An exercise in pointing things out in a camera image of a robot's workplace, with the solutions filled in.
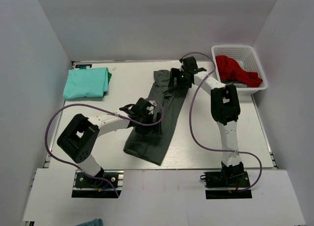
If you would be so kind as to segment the dark grey t-shirt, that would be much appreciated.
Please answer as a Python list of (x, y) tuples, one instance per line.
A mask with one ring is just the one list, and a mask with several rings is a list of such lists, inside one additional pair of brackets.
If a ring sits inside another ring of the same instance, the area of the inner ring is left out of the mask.
[(132, 130), (125, 146), (124, 152), (143, 159), (145, 161), (161, 165), (168, 151), (172, 137), (175, 132), (177, 120), (184, 103), (187, 88), (168, 88), (170, 71), (159, 70), (154, 72), (154, 83), (148, 97), (156, 99), (163, 107), (154, 109), (154, 123), (163, 117), (162, 121), (154, 126), (154, 131), (147, 134), (140, 134)]

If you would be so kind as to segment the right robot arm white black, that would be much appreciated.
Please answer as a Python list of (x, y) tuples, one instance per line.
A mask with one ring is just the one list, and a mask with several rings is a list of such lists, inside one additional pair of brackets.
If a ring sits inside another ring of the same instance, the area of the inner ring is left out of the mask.
[(172, 68), (168, 87), (174, 89), (191, 88), (203, 89), (210, 95), (210, 111), (216, 121), (222, 144), (222, 176), (231, 180), (244, 173), (244, 167), (238, 153), (237, 121), (240, 115), (240, 105), (236, 87), (226, 85), (210, 74), (205, 68), (197, 65), (193, 56), (181, 58), (181, 67)]

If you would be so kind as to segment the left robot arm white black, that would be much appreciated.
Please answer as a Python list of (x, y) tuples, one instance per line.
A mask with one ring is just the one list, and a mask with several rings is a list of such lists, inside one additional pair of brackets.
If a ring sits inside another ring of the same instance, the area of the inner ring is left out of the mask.
[(162, 134), (161, 121), (164, 109), (156, 100), (139, 98), (135, 104), (120, 107), (117, 112), (109, 112), (87, 104), (82, 106), (105, 114), (96, 117), (76, 114), (58, 137), (57, 145), (89, 178), (100, 179), (104, 174), (103, 168), (92, 155), (98, 137), (131, 127), (135, 132), (143, 135)]

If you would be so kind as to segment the red t-shirt in basket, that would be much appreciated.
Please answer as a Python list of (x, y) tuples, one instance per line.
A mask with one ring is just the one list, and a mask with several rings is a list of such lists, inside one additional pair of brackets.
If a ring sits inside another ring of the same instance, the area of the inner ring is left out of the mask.
[(259, 87), (263, 80), (256, 72), (247, 72), (232, 58), (224, 55), (215, 57), (221, 81), (240, 81), (250, 87)]

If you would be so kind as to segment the folded green t-shirt underneath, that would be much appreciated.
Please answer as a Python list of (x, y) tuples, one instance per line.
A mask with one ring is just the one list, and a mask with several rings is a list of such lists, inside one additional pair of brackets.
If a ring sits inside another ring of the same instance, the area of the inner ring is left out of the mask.
[(111, 77), (112, 77), (112, 73), (108, 72), (108, 73), (107, 73), (107, 77), (108, 77), (108, 83), (109, 83), (110, 80), (111, 80)]

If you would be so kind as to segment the white plastic laundry basket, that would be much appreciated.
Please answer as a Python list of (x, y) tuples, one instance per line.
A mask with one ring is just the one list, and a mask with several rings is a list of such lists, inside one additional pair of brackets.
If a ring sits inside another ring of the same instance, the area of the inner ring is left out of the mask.
[(252, 95), (268, 87), (255, 50), (248, 45), (216, 45), (211, 48), (217, 79), (232, 84), (240, 95)]

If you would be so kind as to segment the folded teal t-shirt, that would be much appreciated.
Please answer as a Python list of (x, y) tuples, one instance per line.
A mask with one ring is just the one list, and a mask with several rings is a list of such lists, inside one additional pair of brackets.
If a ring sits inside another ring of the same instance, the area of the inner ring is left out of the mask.
[(108, 68), (70, 70), (63, 91), (65, 100), (102, 98), (108, 92)]

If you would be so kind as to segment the grey t-shirt in basket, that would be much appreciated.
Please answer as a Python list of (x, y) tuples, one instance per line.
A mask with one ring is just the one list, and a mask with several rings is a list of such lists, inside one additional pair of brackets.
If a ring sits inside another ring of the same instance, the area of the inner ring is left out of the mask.
[(237, 88), (250, 88), (250, 86), (248, 86), (245, 83), (242, 83), (240, 81), (228, 81), (228, 80), (223, 80), (222, 83), (226, 84), (226, 85), (234, 85)]

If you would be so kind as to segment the dark label sticker on table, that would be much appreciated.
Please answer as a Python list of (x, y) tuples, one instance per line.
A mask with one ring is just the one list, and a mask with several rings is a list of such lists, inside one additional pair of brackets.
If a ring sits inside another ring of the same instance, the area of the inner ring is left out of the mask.
[(92, 68), (92, 64), (76, 64), (75, 69), (90, 69)]

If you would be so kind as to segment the blue cloth at bottom edge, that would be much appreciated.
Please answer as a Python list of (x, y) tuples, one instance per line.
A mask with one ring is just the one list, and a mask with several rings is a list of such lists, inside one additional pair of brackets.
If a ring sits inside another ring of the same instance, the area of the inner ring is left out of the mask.
[(81, 226), (103, 226), (104, 223), (102, 219), (93, 219), (91, 221), (82, 223)]

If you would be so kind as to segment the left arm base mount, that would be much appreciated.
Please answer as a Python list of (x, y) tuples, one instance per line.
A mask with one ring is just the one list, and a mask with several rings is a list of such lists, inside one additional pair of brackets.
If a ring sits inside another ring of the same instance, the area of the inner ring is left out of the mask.
[[(103, 178), (111, 182), (118, 195), (121, 194), (124, 171), (105, 171)], [(84, 173), (76, 171), (72, 198), (117, 199), (118, 196), (108, 182), (101, 179), (91, 179)]]

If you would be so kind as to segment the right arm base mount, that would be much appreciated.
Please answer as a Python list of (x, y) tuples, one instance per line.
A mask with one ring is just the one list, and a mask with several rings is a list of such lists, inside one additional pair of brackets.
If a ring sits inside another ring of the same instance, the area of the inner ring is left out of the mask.
[(200, 180), (205, 182), (207, 200), (232, 200), (251, 199), (251, 190), (243, 191), (250, 187), (250, 180), (245, 171), (242, 176), (226, 180), (221, 172), (204, 172)]

